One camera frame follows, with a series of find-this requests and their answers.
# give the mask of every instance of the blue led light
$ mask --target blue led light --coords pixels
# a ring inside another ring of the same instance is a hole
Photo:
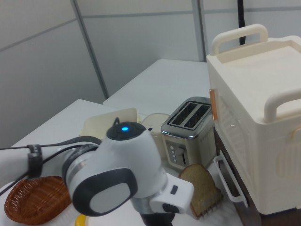
[[[122,127],[121,130],[122,130],[122,131],[128,131],[128,127],[126,127],[126,126],[125,126],[125,127]]]

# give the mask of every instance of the black pole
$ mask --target black pole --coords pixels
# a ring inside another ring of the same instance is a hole
[[[238,27],[245,27],[245,17],[244,17],[244,0],[237,0],[238,7]],[[246,43],[246,37],[239,38],[239,44],[244,45]]]

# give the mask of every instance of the bread slice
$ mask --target bread slice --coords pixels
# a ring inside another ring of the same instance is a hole
[[[203,216],[222,200],[221,191],[215,186],[211,174],[201,164],[186,167],[179,175],[194,186],[190,208],[197,218]]]

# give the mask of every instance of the toaster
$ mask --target toaster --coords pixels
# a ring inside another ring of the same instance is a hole
[[[181,170],[195,163],[208,167],[216,154],[213,127],[209,98],[184,101],[161,127],[169,164]]]

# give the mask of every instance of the brown basket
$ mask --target brown basket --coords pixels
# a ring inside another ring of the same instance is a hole
[[[13,221],[44,224],[60,214],[71,199],[61,177],[21,180],[9,193],[4,210]]]

